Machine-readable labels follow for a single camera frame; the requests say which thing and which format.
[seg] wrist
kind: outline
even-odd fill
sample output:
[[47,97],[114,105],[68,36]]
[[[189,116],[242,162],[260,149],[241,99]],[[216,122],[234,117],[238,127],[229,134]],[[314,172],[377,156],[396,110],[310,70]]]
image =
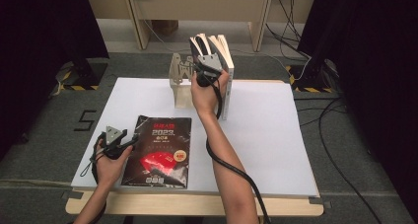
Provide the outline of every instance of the wrist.
[[113,187],[113,184],[110,184],[110,183],[98,183],[98,186],[96,187],[96,189],[99,189],[100,191],[104,191],[104,192],[110,192],[112,187]]

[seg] white tabletop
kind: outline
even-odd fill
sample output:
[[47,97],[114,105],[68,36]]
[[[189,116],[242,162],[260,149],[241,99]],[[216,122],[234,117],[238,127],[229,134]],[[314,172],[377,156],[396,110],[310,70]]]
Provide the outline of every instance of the white tabletop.
[[[169,79],[118,78],[74,176],[72,187],[96,186],[89,171],[93,145],[107,125],[128,129],[130,140],[139,114],[191,117],[190,168],[187,189],[179,192],[217,192],[206,135],[194,108],[176,109]],[[240,156],[246,172],[262,194],[318,196],[305,149],[290,85],[234,81],[229,117],[221,125]],[[115,189],[129,190],[115,185]]]

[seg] handheld controller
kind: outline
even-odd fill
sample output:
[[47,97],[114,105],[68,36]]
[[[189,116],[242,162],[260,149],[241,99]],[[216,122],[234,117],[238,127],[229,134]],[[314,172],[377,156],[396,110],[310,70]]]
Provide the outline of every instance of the handheld controller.
[[113,159],[113,160],[118,159],[128,146],[138,141],[138,134],[135,133],[132,136],[132,140],[124,144],[120,144],[122,138],[126,136],[126,134],[127,134],[127,129],[123,129],[122,131],[120,131],[111,126],[107,126],[106,132],[102,132],[102,134],[98,137],[98,142],[100,139],[104,140],[104,145],[102,145],[104,149],[103,153],[107,155],[110,159]]
[[218,80],[222,72],[222,65],[217,53],[197,56],[199,63],[194,65],[196,81],[200,87],[207,87]]

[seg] white table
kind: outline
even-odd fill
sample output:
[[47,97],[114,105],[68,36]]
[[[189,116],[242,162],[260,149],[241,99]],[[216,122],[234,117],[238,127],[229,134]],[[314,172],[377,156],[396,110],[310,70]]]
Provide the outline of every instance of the white table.
[[[129,140],[139,114],[192,118],[188,188],[158,189],[150,193],[140,187],[116,185],[107,200],[106,213],[223,215],[212,161],[205,149],[206,136],[194,108],[174,107],[169,79],[133,78],[119,78],[114,86],[72,182],[74,190],[82,192],[83,196],[70,198],[67,212],[79,213],[96,186],[91,172],[84,177],[80,174],[89,163],[97,137],[110,125],[128,129],[122,142]],[[230,114],[221,125],[264,196],[269,215],[316,216],[323,212],[321,203],[317,202],[319,193],[290,85],[234,81]]]

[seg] white book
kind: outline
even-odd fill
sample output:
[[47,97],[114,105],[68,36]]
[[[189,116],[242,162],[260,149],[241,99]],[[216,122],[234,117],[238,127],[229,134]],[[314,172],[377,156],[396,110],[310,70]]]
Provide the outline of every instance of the white book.
[[222,109],[222,114],[221,114],[221,119],[227,119],[233,79],[234,79],[234,62],[230,54],[230,49],[228,47],[227,39],[225,38],[224,35],[218,35],[218,37],[210,36],[208,38],[209,38],[209,44],[212,46],[212,51],[218,53],[222,67],[224,68],[225,71],[227,71],[230,74],[230,80],[228,81],[227,92],[225,94],[225,98],[223,102],[223,109]]

